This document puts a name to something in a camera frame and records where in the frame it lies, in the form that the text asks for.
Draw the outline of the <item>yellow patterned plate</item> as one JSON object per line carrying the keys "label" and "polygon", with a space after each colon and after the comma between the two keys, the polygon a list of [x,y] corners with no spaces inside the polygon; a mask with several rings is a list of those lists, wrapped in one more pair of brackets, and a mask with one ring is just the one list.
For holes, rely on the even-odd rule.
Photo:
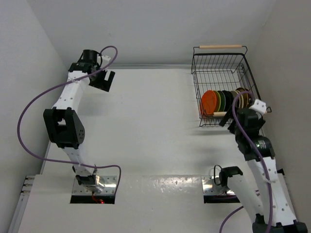
{"label": "yellow patterned plate", "polygon": [[247,88],[245,88],[244,91],[246,91],[246,93],[244,93],[242,96],[243,98],[244,97],[247,98],[247,100],[244,100],[244,108],[248,108],[252,104],[252,95],[250,94],[250,91]]}

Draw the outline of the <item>green plate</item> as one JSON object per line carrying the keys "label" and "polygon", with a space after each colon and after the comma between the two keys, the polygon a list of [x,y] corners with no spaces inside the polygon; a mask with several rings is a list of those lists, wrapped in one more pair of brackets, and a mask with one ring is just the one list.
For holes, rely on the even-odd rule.
{"label": "green plate", "polygon": [[223,91],[217,91],[219,96],[219,109],[218,112],[224,112],[225,111],[225,105],[226,105],[226,99]]}

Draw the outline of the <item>orange plate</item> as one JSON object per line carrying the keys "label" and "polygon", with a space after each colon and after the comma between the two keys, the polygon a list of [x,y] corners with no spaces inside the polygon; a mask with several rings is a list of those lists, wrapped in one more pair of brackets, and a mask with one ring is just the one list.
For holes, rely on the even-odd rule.
{"label": "orange plate", "polygon": [[206,91],[200,102],[200,112],[203,117],[211,116],[216,112],[217,97],[213,90]]}

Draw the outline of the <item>cream plate with black patch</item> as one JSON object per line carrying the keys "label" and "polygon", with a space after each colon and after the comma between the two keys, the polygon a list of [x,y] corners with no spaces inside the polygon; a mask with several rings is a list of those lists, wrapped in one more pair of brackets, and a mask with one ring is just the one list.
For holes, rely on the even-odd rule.
{"label": "cream plate with black patch", "polygon": [[[241,92],[244,92],[244,91],[246,91],[246,90],[245,90],[244,88],[240,87],[240,88],[237,88],[236,91],[238,91],[239,93],[241,93]],[[241,94],[241,95],[239,96],[239,108],[240,108],[240,109],[243,108],[244,105],[246,104],[246,102],[247,102],[247,94],[246,94],[246,93]]]}

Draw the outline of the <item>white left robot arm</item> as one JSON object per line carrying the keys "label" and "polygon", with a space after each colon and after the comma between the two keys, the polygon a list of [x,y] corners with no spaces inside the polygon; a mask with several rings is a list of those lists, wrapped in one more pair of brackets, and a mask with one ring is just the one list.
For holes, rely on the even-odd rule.
{"label": "white left robot arm", "polygon": [[87,86],[109,92],[115,72],[101,70],[102,55],[95,50],[83,50],[68,72],[65,85],[58,101],[43,113],[49,139],[61,148],[73,163],[77,183],[93,194],[104,190],[104,180],[98,175],[94,163],[84,153],[82,143],[85,128],[77,111]]}

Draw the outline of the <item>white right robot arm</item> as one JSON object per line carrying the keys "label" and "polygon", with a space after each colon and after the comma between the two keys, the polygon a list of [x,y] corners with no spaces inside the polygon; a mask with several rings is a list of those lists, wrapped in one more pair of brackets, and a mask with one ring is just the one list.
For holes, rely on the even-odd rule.
{"label": "white right robot arm", "polygon": [[220,123],[233,118],[228,130],[234,134],[239,151],[244,155],[258,188],[253,191],[241,169],[224,167],[219,174],[220,185],[231,189],[252,222],[254,233],[306,233],[305,223],[297,220],[289,206],[276,169],[271,141],[259,134],[265,120],[255,110],[233,108]]}

